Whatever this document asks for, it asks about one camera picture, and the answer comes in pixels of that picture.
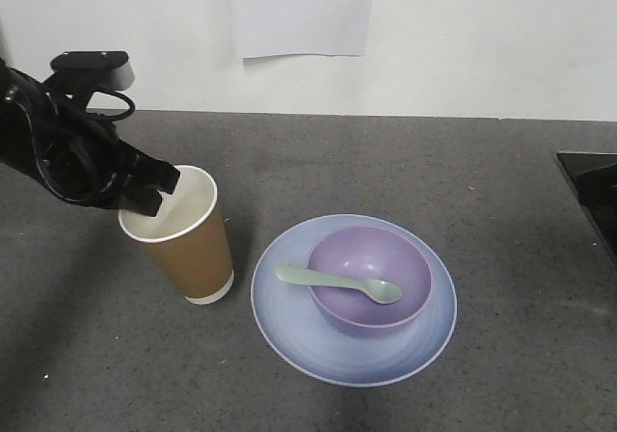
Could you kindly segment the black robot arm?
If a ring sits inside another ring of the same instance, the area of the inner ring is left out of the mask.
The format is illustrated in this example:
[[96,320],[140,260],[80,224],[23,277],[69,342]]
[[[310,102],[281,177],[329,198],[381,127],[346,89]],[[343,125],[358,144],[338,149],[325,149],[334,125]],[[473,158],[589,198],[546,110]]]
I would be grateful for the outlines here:
[[61,92],[3,64],[1,161],[64,203],[153,217],[179,173],[120,139],[116,117],[87,112],[102,89],[94,76]]

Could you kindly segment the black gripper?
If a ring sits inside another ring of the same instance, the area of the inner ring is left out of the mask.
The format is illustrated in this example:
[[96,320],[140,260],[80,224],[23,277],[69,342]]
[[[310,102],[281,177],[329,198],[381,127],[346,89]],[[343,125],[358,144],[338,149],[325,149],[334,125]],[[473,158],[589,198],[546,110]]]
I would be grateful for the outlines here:
[[172,194],[180,171],[120,139],[115,121],[126,116],[64,111],[29,117],[34,167],[43,187],[65,203],[155,217],[158,191]]

